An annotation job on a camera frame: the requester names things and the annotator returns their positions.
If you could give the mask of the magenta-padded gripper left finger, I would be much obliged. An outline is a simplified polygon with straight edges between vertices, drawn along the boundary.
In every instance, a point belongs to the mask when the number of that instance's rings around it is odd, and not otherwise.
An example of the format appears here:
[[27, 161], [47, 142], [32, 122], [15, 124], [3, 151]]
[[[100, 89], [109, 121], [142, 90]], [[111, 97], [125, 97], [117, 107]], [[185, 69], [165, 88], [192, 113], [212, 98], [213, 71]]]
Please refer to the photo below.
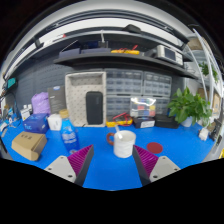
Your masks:
[[82, 186], [85, 182], [93, 155], [94, 146], [89, 145], [68, 157], [59, 156], [45, 168], [45, 171], [68, 180], [78, 186]]

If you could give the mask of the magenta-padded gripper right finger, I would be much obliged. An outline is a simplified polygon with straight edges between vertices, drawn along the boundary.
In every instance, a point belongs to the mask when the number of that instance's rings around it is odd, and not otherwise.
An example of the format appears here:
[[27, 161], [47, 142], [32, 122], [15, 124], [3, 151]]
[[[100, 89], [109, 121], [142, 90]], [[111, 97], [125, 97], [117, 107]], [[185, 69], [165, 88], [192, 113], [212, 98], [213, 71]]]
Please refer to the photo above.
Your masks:
[[143, 186], [180, 170], [167, 156], [156, 156], [151, 152], [134, 145], [132, 155]]

